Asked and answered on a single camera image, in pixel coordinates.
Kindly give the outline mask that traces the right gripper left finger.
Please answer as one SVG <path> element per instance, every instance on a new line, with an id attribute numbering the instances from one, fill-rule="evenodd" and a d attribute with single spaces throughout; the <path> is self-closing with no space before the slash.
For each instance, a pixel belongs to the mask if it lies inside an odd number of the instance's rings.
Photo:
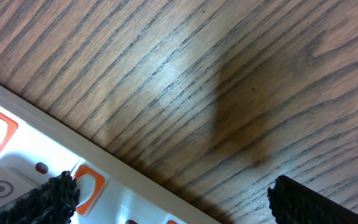
<path id="1" fill-rule="evenodd" d="M 80 202 L 80 190 L 68 171 L 0 207 L 0 224 L 66 224 Z"/>

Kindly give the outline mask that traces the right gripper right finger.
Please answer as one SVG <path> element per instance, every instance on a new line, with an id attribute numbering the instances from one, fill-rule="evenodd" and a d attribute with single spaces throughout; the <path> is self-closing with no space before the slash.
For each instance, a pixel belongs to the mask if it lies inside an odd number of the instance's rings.
<path id="1" fill-rule="evenodd" d="M 358 214 L 285 175 L 275 179 L 267 197 L 278 224 L 358 224 Z"/>

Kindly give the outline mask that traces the white power strip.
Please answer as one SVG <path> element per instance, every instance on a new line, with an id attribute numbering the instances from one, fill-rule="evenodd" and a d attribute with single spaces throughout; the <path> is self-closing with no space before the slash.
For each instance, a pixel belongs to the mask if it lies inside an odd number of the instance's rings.
<path id="1" fill-rule="evenodd" d="M 68 171 L 80 190 L 71 223 L 213 222 L 2 86 L 0 166 L 36 188 Z"/>

